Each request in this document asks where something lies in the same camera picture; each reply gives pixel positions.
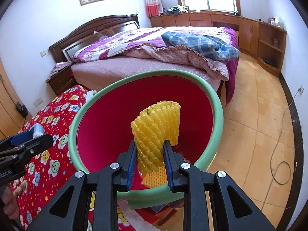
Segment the person's left hand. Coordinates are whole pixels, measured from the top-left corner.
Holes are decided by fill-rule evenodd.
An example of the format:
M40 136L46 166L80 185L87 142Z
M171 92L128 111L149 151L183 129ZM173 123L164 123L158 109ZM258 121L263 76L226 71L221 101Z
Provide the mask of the person's left hand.
M3 211L10 219L19 218L19 206L10 184L1 187L1 200Z

